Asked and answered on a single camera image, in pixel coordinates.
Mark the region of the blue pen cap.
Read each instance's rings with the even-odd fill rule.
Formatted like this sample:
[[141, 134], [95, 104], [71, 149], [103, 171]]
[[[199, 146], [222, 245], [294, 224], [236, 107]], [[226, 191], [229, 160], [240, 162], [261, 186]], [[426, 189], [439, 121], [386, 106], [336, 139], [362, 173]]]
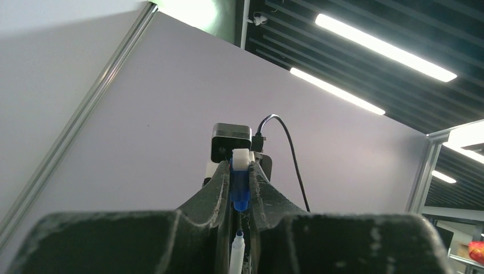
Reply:
[[251, 197], [249, 189], [249, 165], [251, 163], [250, 150], [237, 148], [233, 150], [229, 162], [229, 197], [236, 211], [243, 212], [248, 208]]

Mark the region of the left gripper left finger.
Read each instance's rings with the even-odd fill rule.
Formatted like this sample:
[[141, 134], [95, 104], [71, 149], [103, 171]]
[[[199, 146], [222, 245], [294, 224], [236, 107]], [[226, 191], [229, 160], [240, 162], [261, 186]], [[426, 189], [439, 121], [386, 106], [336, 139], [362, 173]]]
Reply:
[[229, 169], [172, 211], [58, 212], [32, 228], [8, 273], [227, 273]]

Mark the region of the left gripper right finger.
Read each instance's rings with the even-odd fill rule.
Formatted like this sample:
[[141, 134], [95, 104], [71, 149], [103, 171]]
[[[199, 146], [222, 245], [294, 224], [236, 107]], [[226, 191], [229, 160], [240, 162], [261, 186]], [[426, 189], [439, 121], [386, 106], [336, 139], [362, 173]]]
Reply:
[[249, 167], [252, 273], [451, 273], [436, 229], [415, 214], [316, 214]]

